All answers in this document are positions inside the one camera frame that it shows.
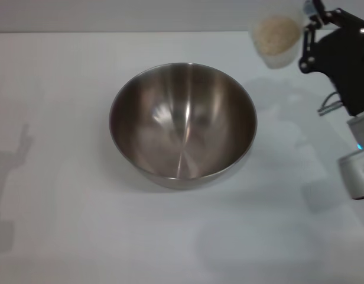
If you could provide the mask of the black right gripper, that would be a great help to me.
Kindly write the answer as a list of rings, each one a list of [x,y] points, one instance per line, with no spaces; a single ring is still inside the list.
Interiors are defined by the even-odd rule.
[[[306,17],[298,67],[326,75],[350,116],[364,112],[364,20],[324,1],[303,3]],[[315,42],[316,28],[337,28]]]

